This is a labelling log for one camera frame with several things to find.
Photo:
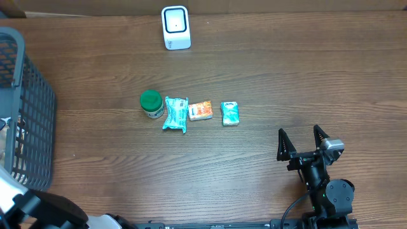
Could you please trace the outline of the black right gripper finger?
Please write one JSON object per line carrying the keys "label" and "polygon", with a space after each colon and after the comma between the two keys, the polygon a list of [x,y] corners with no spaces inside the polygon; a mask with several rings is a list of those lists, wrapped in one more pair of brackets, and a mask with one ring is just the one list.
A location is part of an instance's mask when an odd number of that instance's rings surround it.
{"label": "black right gripper finger", "polygon": [[314,125],[314,139],[316,148],[326,148],[326,142],[329,136],[320,126]]}
{"label": "black right gripper finger", "polygon": [[288,161],[297,153],[288,135],[283,128],[279,129],[279,143],[277,150],[278,161]]}

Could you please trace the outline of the teal tissue pack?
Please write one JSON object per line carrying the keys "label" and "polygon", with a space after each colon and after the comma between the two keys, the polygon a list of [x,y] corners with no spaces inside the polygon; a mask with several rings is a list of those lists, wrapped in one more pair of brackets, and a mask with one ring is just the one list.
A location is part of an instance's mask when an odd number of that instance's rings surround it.
{"label": "teal tissue pack", "polygon": [[236,126],[240,123],[237,102],[222,102],[221,110],[223,115],[223,126]]}

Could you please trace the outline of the orange tissue pack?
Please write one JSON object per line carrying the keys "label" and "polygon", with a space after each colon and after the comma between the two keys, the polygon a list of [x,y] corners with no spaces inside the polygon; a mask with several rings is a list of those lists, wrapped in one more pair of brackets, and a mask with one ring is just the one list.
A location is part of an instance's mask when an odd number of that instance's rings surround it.
{"label": "orange tissue pack", "polygon": [[191,121],[208,120],[213,117],[211,101],[190,104],[188,107],[188,116]]}

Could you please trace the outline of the teal wet wipes pack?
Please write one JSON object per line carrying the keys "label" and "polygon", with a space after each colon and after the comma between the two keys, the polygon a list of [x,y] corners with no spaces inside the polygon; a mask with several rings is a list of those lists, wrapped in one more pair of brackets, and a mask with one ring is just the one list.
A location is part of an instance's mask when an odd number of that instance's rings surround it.
{"label": "teal wet wipes pack", "polygon": [[167,107],[167,118],[162,129],[179,129],[185,134],[187,131],[189,99],[187,97],[182,99],[166,96],[165,103]]}

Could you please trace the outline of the green lid white jar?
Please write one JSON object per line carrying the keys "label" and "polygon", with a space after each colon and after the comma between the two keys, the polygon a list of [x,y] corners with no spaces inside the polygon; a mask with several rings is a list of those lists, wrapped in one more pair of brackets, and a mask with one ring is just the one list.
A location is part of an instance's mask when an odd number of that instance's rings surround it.
{"label": "green lid white jar", "polygon": [[159,118],[164,114],[162,96],[156,90],[146,90],[140,96],[140,105],[147,117]]}

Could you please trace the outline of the clear beige snack bag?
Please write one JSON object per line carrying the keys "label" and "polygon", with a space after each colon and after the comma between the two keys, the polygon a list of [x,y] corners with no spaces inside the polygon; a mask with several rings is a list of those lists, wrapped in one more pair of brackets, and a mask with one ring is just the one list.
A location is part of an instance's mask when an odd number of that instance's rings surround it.
{"label": "clear beige snack bag", "polygon": [[1,166],[4,167],[9,157],[8,131],[10,129],[11,117],[1,118]]}

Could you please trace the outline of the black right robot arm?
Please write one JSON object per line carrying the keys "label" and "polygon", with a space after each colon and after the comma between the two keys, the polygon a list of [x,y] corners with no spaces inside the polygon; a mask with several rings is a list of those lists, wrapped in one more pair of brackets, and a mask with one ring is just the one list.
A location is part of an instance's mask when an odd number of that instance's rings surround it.
{"label": "black right robot arm", "polygon": [[[328,136],[318,125],[314,126],[314,139],[314,151],[298,153],[284,129],[279,129],[277,160],[289,162],[287,170],[298,172],[307,192],[286,209],[275,225],[279,228],[358,228],[357,221],[348,218],[352,213],[354,185],[347,179],[330,179],[327,171],[342,155],[345,145],[341,139]],[[306,198],[310,199],[312,211],[288,221],[291,209]]]}

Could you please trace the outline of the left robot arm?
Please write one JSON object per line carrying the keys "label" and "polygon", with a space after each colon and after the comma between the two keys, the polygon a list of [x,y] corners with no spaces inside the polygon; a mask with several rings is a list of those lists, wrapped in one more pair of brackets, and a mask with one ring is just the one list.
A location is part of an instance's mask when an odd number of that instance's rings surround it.
{"label": "left robot arm", "polygon": [[135,228],[119,215],[89,216],[68,198],[28,189],[1,168],[1,228],[20,228],[29,217],[31,228]]}

